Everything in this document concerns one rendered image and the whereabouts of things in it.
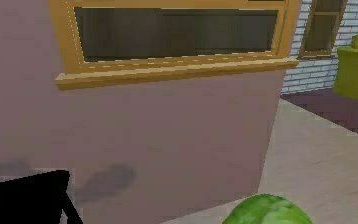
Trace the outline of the black stool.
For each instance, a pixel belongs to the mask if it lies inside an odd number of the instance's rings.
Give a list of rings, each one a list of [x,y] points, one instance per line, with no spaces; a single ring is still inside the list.
[[[83,224],[68,196],[70,173],[55,170],[0,182],[0,224]]]

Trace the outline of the green lettuce head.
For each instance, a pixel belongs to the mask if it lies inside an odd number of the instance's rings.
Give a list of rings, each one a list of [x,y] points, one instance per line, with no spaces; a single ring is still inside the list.
[[[240,202],[222,224],[313,224],[311,218],[288,199],[267,193]]]

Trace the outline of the narrow wooden framed window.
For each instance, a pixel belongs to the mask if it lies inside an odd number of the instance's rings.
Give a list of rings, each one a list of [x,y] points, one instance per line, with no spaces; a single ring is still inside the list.
[[[332,56],[339,26],[348,0],[312,0],[306,23],[299,60]]]

